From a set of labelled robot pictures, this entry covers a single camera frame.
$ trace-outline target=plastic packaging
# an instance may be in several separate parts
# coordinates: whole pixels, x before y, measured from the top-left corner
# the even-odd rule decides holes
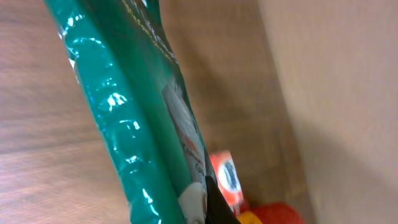
[[[240,224],[231,208],[224,200],[224,196],[215,180],[207,176],[206,184],[209,195],[206,224]]]
[[[231,153],[222,151],[211,154],[210,161],[215,168],[218,188],[233,213],[240,215],[249,209],[249,204],[243,196]]]
[[[158,0],[45,0],[132,223],[204,223],[213,175]]]

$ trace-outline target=food package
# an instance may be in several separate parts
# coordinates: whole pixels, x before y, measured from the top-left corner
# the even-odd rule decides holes
[[[130,221],[199,223],[214,175],[158,0],[45,0],[120,178]]]
[[[239,183],[238,175],[229,151],[210,154],[210,161],[215,169],[218,188],[235,215],[249,208]]]

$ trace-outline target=beige wall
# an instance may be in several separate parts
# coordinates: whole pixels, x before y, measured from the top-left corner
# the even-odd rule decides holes
[[[398,1],[260,0],[319,223],[398,222]]]

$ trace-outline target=red object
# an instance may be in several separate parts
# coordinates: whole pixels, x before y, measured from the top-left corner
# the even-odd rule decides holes
[[[243,197],[241,184],[236,174],[231,153],[229,151],[222,151],[211,154],[210,161],[217,176],[218,188],[233,213],[240,215],[249,209],[249,204]]]
[[[251,212],[263,224],[305,224],[293,208],[282,202],[252,208]]]

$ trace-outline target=wood grain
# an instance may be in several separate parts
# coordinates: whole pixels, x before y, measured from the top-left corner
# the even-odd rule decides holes
[[[249,200],[311,219],[284,101],[250,1],[162,1],[210,151],[229,149]],[[0,223],[128,223],[127,204],[42,2],[0,2]]]

